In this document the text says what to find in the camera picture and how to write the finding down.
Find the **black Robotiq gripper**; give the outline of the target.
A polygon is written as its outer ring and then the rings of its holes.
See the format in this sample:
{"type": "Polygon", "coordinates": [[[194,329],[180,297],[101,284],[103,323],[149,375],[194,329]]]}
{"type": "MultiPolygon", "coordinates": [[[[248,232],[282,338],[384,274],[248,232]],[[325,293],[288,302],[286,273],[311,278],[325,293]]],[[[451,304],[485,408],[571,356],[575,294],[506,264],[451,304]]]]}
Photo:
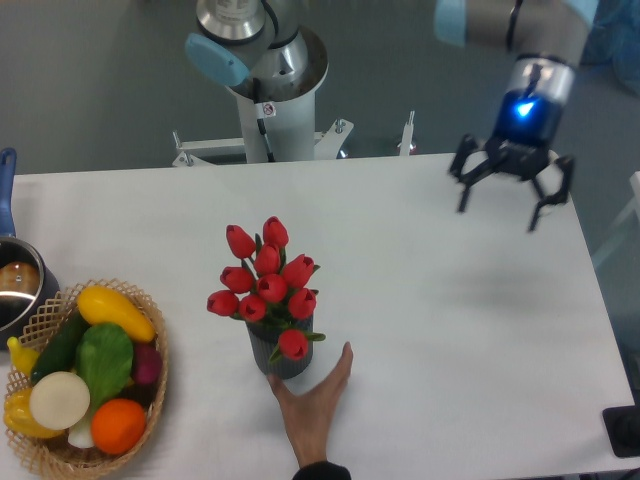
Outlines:
{"type": "Polygon", "coordinates": [[[472,187],[492,173],[505,173],[531,180],[538,197],[528,231],[534,232],[547,207],[565,205],[575,169],[573,156],[565,155],[551,162],[561,173],[559,188],[546,193],[537,175],[549,165],[549,150],[560,123],[564,107],[541,95],[525,96],[524,90],[507,92],[502,100],[493,133],[486,144],[465,134],[455,152],[448,173],[461,186],[457,206],[464,213],[472,187]]]}

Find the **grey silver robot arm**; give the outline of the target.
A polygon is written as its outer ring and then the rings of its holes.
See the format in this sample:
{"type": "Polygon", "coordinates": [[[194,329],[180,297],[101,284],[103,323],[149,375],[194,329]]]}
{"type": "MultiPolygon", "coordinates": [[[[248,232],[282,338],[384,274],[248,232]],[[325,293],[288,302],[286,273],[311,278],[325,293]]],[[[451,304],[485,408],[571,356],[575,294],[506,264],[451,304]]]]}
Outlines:
{"type": "MultiPolygon", "coordinates": [[[[594,1],[440,1],[436,37],[450,44],[503,47],[516,54],[491,136],[464,136],[450,174],[465,188],[492,174],[532,185],[539,208],[568,201],[575,161],[550,147],[597,10],[594,1]]],[[[313,150],[314,123],[300,115],[269,126],[278,106],[312,94],[324,80],[326,54],[311,46],[289,1],[201,1],[198,31],[185,42],[189,61],[229,88],[249,119],[243,136],[259,162],[313,150]]]]}

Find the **dark sleeved forearm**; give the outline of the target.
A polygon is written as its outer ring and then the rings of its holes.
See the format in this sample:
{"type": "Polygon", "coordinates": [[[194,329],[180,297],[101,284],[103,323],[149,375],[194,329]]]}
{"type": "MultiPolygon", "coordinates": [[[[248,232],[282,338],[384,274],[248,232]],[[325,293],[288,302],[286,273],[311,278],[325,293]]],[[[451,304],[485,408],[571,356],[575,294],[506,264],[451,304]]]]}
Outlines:
{"type": "Polygon", "coordinates": [[[351,480],[349,470],[341,465],[329,461],[314,462],[299,470],[292,477],[293,480],[351,480]]]}

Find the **bare human hand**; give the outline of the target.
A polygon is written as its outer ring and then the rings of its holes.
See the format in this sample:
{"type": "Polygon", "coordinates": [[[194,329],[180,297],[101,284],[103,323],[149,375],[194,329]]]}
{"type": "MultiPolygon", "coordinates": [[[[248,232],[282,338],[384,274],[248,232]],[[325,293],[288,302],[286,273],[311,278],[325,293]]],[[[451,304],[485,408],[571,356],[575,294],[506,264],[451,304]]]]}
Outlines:
{"type": "Polygon", "coordinates": [[[333,418],[351,376],[354,354],[350,342],[324,380],[308,392],[296,395],[284,382],[267,380],[282,414],[285,431],[300,468],[326,461],[333,418]]]}

